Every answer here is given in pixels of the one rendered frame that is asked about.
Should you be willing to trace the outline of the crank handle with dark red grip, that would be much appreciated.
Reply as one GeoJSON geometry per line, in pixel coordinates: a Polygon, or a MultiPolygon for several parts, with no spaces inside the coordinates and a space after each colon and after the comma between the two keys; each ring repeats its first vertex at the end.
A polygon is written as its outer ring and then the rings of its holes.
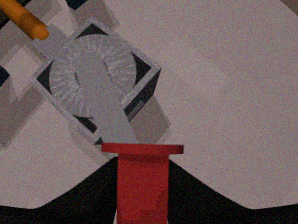
{"type": "Polygon", "coordinates": [[[169,155],[184,153],[184,144],[138,144],[100,52],[72,63],[104,141],[101,152],[118,156],[117,224],[168,224],[169,155]]]}

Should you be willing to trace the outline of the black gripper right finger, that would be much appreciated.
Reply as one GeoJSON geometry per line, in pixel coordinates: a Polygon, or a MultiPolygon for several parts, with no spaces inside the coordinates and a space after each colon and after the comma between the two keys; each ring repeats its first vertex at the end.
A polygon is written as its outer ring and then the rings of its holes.
{"type": "Polygon", "coordinates": [[[298,204],[247,209],[169,159],[168,224],[298,224],[298,204]]]}

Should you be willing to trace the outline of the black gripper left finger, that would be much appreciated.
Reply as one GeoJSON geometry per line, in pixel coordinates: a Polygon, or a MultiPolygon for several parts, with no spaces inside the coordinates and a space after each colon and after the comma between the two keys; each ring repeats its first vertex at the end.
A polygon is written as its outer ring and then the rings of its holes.
{"type": "Polygon", "coordinates": [[[0,205],[0,224],[113,224],[118,156],[74,188],[35,209],[0,205]]]}

